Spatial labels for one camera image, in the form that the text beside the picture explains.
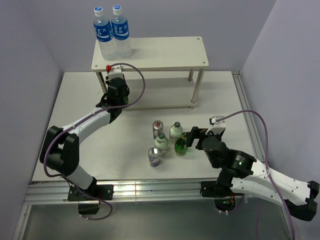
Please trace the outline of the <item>green glass bottle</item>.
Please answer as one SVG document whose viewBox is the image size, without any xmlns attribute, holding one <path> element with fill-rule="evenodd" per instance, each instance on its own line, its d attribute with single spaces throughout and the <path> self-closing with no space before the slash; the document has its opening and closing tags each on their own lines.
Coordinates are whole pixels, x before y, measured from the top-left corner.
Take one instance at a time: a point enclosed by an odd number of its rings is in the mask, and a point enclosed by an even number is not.
<svg viewBox="0 0 320 240">
<path fill-rule="evenodd" d="M 128 95 L 124 96 L 123 97 L 123 100 L 124 100 L 124 104 L 127 105 L 129 103 L 129 97 Z"/>
<path fill-rule="evenodd" d="M 184 156 L 187 151 L 187 133 L 183 132 L 182 135 L 176 140 L 174 144 L 174 151 L 178 156 Z"/>
</svg>

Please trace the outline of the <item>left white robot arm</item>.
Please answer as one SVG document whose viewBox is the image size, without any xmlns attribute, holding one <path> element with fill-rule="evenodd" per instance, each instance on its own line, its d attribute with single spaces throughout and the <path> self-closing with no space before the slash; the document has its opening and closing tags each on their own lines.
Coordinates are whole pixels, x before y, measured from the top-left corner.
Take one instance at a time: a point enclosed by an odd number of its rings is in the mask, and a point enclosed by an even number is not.
<svg viewBox="0 0 320 240">
<path fill-rule="evenodd" d="M 117 77 L 107 81 L 107 93 L 78 121 L 64 127 L 52 126 L 47 130 L 39 161 L 57 171 L 79 188 L 86 200 L 99 195 L 97 180 L 80 165 L 80 144 L 98 129 L 111 124 L 129 102 L 130 90 L 126 81 Z"/>
</svg>

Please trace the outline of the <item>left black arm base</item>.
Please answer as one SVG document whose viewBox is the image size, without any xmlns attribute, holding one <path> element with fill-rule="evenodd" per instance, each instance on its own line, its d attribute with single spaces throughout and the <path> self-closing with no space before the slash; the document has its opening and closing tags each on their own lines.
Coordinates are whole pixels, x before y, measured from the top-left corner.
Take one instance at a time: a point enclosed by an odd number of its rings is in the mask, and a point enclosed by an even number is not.
<svg viewBox="0 0 320 240">
<path fill-rule="evenodd" d="M 114 186 L 112 184 L 98 184 L 89 189 L 81 189 L 83 193 L 88 196 L 97 198 L 99 200 L 112 200 L 113 193 L 114 193 Z M 83 202 L 83 201 L 93 201 L 94 199 L 83 195 L 80 191 L 76 188 L 71 186 L 69 188 L 69 193 L 67 196 L 68 202 Z"/>
</svg>

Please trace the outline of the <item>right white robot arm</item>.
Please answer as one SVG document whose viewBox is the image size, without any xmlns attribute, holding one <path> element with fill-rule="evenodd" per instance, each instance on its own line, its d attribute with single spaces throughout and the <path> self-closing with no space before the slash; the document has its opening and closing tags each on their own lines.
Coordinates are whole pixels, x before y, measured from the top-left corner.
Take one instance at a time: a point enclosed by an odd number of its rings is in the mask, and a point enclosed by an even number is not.
<svg viewBox="0 0 320 240">
<path fill-rule="evenodd" d="M 251 195 L 279 206 L 285 206 L 291 216 L 310 222 L 317 213 L 315 201 L 320 185 L 315 181 L 299 181 L 286 176 L 243 151 L 228 148 L 221 134 L 194 126 L 186 134 L 186 145 L 204 151 L 210 165 L 219 169 L 216 180 L 200 183 L 200 194 L 207 198 Z"/>
</svg>

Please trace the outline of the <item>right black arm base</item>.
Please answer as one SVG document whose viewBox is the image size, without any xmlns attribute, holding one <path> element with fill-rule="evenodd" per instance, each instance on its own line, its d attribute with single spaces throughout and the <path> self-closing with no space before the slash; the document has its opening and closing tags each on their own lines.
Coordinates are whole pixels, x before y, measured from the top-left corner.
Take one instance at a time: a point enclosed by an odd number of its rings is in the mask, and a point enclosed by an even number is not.
<svg viewBox="0 0 320 240">
<path fill-rule="evenodd" d="M 207 198 L 225 198 L 232 195 L 230 188 L 217 184 L 216 180 L 201 181 L 200 194 Z"/>
</svg>

